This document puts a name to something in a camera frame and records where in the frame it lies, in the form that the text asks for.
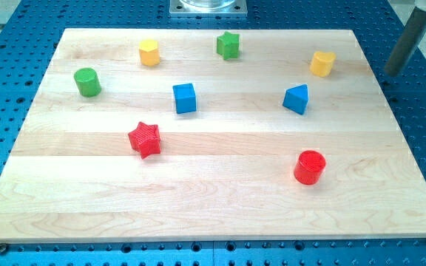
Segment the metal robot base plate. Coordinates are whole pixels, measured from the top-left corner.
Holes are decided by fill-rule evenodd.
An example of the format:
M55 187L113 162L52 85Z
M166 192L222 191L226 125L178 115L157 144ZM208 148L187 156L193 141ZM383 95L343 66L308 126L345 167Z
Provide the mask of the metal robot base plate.
M174 17L246 17L248 8L246 0L170 0L169 13Z

